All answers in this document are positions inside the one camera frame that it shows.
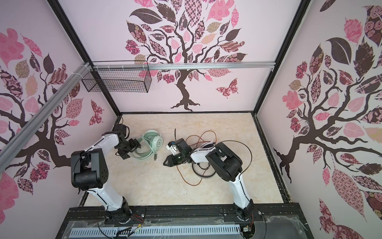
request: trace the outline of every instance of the enclosure wall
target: enclosure wall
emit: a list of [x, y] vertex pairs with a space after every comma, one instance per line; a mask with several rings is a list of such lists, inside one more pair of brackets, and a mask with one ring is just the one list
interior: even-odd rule
[[380, 238], [382, 7], [313, 1], [259, 112], [315, 238]]

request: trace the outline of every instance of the dark brown leaf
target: dark brown leaf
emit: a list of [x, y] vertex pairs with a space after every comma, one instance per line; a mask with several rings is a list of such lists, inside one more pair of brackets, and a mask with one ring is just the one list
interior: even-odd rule
[[351, 47], [349, 43], [340, 37], [330, 38], [332, 44], [332, 58], [339, 63], [349, 64], [351, 60]]

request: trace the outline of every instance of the pink leaf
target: pink leaf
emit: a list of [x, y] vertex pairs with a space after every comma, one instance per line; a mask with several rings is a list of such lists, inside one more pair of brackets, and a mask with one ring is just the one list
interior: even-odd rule
[[29, 98], [24, 105], [24, 108], [27, 112], [37, 113], [39, 111], [39, 104], [35, 97]]
[[0, 120], [0, 133], [5, 133], [8, 130], [8, 123]]
[[329, 117], [329, 113], [328, 112], [322, 112], [322, 113], [319, 113], [315, 116], [315, 119], [318, 120], [318, 121], [323, 121], [323, 120], [326, 120], [328, 117]]
[[350, 138], [356, 138], [365, 135], [361, 127], [353, 122], [349, 122], [345, 125], [343, 133], [345, 134], [345, 136]]
[[205, 75], [204, 77], [206, 78], [206, 80], [212, 81], [212, 78], [209, 75]]
[[324, 171], [322, 172], [322, 178], [325, 182], [326, 185], [329, 184], [329, 180], [330, 180], [330, 172], [329, 172], [329, 168], [325, 168]]
[[8, 111], [8, 110], [12, 109], [12, 107], [13, 107], [12, 101], [10, 101], [7, 98], [0, 97], [0, 109], [2, 111]]
[[183, 40], [184, 40], [185, 42], [188, 42], [188, 41], [191, 40], [191, 36], [190, 36], [190, 34], [188, 33], [188, 31], [186, 31], [186, 32], [184, 33], [184, 35], [183, 35]]
[[365, 97], [359, 97], [359, 98], [355, 98], [354, 100], [350, 101], [348, 103], [348, 109], [351, 111], [351, 112], [357, 112], [359, 111], [359, 109], [361, 108], [361, 106], [363, 105], [363, 100], [365, 99]]
[[68, 122], [68, 124], [70, 126], [76, 126], [77, 124], [79, 124], [79, 121], [78, 120], [71, 120], [71, 121]]
[[194, 46], [192, 47], [192, 50], [193, 50], [196, 54], [198, 54], [199, 52], [202, 51], [202, 48], [203, 48], [203, 45], [202, 45], [202, 44], [196, 44], [196, 45], [194, 45]]
[[178, 49], [179, 43], [175, 39], [172, 39], [171, 40], [171, 47], [172, 47], [172, 49]]
[[338, 105], [338, 101], [340, 99], [340, 95], [338, 92], [332, 94], [332, 96], [328, 99], [328, 105], [332, 107], [336, 107]]

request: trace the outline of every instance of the tree mural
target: tree mural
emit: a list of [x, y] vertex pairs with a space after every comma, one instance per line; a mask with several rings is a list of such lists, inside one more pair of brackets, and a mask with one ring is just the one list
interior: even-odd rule
[[[136, 55], [136, 64], [140, 60], [147, 60], [152, 63], [209, 63], [209, 62], [240, 62], [246, 54], [236, 53], [242, 42], [234, 42], [240, 29], [233, 29], [239, 20], [239, 13], [236, 7], [230, 12], [234, 5], [234, 0], [184, 0], [185, 10], [180, 11], [183, 5], [182, 0], [160, 0], [163, 3], [145, 0], [135, 0], [143, 7], [131, 13], [131, 21], [136, 21], [138, 17], [144, 24], [131, 23], [127, 21], [128, 29], [134, 40], [127, 40], [126, 50]], [[209, 8], [206, 20], [201, 19], [204, 9]], [[215, 19], [205, 27], [205, 21]], [[139, 54], [141, 50], [147, 55]], [[167, 70], [151, 71], [151, 76], [157, 76], [158, 82], [163, 80], [166, 83], [175, 83], [183, 98], [179, 103], [171, 108], [184, 106], [188, 111], [192, 111], [188, 106], [197, 106], [190, 99], [184, 81], [186, 79], [199, 81], [204, 77], [212, 81], [212, 77], [221, 77], [231, 71], [229, 69], [209, 69], [203, 72], [198, 69], [190, 70]], [[219, 87], [216, 90], [228, 97], [237, 92], [237, 81], [234, 80], [229, 87]]]
[[[369, 206], [382, 219], [381, 194], [370, 192], [380, 191], [382, 186], [369, 177], [378, 174], [382, 165], [370, 163], [368, 158], [358, 160], [352, 155], [361, 151], [382, 157], [381, 148], [366, 145], [370, 141], [382, 143], [382, 128], [376, 125], [382, 123], [382, 107], [373, 108], [382, 101], [382, 53], [377, 58], [373, 51], [373, 47], [378, 52], [382, 50], [382, 8], [364, 8], [367, 11], [364, 28], [357, 19], [346, 20], [344, 30], [349, 41], [340, 37], [328, 39], [330, 54], [324, 53], [319, 45], [309, 66], [306, 62], [297, 66], [297, 79], [291, 82], [291, 90], [282, 97], [291, 110], [286, 117], [291, 120], [290, 128], [295, 135], [287, 154], [274, 150], [281, 159], [281, 172], [285, 167], [292, 182], [290, 163], [300, 146], [308, 144], [307, 153], [312, 153], [313, 163], [322, 158], [325, 184], [330, 183], [332, 174], [332, 183], [345, 202], [365, 217], [364, 194]], [[328, 165], [328, 160], [333, 162], [334, 168]], [[348, 173], [363, 175], [349, 176], [339, 170], [341, 166]]]

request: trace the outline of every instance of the pink wall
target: pink wall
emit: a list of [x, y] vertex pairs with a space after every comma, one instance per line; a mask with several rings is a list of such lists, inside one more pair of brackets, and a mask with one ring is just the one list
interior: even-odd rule
[[313, 1], [259, 113], [315, 238], [381, 237], [381, 19], [380, 1]]
[[[82, 60], [46, 1], [2, 3], [0, 15], [3, 148]], [[114, 120], [101, 93], [82, 83], [71, 91], [0, 176], [1, 238], [55, 237], [81, 196], [70, 182], [71, 153], [94, 143]]]

